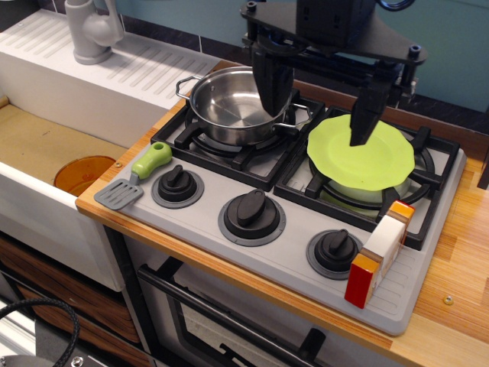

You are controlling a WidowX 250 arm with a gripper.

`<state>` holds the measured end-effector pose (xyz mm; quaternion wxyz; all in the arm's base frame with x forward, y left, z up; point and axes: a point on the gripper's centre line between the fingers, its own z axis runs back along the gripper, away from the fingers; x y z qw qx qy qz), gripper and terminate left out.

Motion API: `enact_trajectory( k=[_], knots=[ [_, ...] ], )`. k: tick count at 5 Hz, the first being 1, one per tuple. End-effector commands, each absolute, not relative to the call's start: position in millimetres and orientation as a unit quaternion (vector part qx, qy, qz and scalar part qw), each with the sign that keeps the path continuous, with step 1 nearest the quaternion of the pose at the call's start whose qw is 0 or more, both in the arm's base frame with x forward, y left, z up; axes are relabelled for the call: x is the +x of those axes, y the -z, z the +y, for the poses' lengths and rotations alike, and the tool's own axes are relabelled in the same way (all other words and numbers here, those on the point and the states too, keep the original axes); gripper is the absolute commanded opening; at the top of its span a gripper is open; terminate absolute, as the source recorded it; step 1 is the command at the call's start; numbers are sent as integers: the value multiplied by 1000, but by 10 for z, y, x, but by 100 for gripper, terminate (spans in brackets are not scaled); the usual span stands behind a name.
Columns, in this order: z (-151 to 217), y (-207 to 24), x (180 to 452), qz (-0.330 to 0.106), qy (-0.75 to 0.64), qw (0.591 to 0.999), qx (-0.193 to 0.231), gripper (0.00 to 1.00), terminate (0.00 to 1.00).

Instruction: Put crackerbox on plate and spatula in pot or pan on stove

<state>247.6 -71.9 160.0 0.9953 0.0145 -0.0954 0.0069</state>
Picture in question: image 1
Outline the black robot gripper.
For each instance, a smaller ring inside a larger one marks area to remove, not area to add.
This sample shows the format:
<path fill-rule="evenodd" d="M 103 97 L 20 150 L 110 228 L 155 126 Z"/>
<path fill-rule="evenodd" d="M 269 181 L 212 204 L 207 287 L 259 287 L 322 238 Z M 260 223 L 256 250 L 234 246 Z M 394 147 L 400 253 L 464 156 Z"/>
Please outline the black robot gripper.
<path fill-rule="evenodd" d="M 358 89 L 351 110 L 352 147 L 368 142 L 387 106 L 410 98 L 427 52 L 387 26 L 377 10 L 404 11 L 412 1 L 249 1 L 241 16 L 261 104 L 277 116 L 290 103 L 293 74 L 315 73 Z"/>

